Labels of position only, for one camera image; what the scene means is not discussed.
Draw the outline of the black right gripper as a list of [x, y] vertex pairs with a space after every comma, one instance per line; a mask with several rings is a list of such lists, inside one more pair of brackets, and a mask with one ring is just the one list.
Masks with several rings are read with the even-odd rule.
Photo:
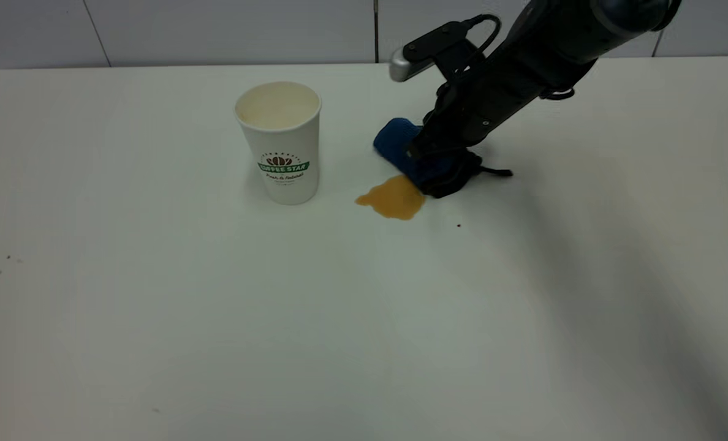
[[524, 106], [564, 84], [563, 58], [552, 52], [509, 52], [453, 81], [419, 136], [409, 142], [414, 162], [480, 143]]

